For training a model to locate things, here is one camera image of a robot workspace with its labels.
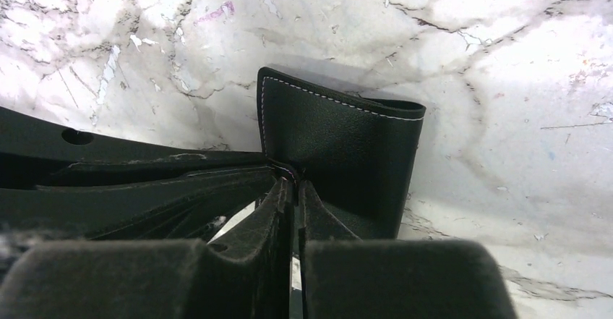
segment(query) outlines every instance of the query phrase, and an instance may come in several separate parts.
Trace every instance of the folded leather wallet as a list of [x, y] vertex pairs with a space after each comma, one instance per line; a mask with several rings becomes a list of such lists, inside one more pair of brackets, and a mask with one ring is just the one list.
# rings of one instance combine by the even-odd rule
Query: folded leather wallet
[[426, 108], [360, 98], [262, 68], [263, 153], [363, 239], [396, 238]]

